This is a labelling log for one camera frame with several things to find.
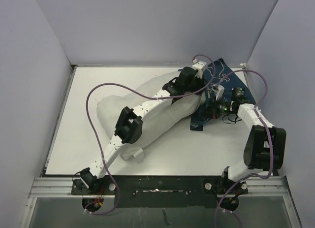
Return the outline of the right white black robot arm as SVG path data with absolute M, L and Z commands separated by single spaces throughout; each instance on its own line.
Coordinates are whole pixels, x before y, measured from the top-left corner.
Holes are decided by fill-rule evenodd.
M 219 187 L 225 193 L 237 187 L 237 181 L 267 171 L 279 170 L 284 162 L 286 131 L 270 123 L 254 102 L 246 97 L 242 87 L 233 88 L 231 101 L 224 102 L 222 85 L 212 87 L 215 97 L 211 99 L 207 112 L 217 119 L 221 115 L 235 114 L 249 129 L 249 136 L 244 148 L 243 159 L 224 169 L 219 180 Z

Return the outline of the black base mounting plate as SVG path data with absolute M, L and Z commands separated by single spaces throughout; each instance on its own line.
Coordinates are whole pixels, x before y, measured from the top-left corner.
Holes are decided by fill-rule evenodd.
M 81 179 L 75 179 L 71 194 L 82 195 L 83 204 L 100 196 L 100 201 L 113 196 L 118 208 L 186 208 L 200 206 L 215 208 L 220 195 L 227 193 L 231 198 L 223 205 L 238 206 L 238 197 L 248 193 L 244 183 L 221 176 L 105 176 L 89 189 Z

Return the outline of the white pillow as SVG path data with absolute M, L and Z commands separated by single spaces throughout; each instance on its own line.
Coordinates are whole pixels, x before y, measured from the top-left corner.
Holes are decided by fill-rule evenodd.
M 127 161 L 137 157 L 137 154 L 142 154 L 145 147 L 171 129 L 178 121 L 193 114 L 204 99 L 202 95 L 184 97 L 173 104 L 169 99 L 147 100 L 141 104 L 142 98 L 133 93 L 124 97 L 104 97 L 96 107 L 96 114 L 108 137 L 114 134 L 115 124 L 124 107 L 132 107 L 138 116 L 141 110 L 146 113 L 142 135 L 135 143 L 119 147 L 122 140 L 115 136 L 103 148 L 106 165 L 110 166 L 118 156 Z

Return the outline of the dark blue embroidered pillowcase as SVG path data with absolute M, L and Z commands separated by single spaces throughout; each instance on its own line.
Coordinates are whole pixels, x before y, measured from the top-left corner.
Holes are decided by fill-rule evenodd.
M 250 90 L 227 66 L 223 59 L 209 64 L 203 72 L 204 90 L 201 104 L 190 118 L 190 130 L 202 131 L 203 126 L 220 117 L 236 114 L 236 102 L 256 104 Z

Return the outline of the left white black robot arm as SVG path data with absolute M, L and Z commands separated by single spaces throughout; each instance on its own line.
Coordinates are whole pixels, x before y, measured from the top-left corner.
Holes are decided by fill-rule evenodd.
M 100 146 L 100 159 L 79 172 L 85 191 L 98 192 L 100 179 L 110 174 L 117 157 L 139 157 L 145 147 L 199 108 L 204 101 L 203 70 L 193 64 L 147 81 L 140 87 L 146 94 L 131 90 L 130 96 L 101 100 L 97 118 L 111 138 L 105 147 Z

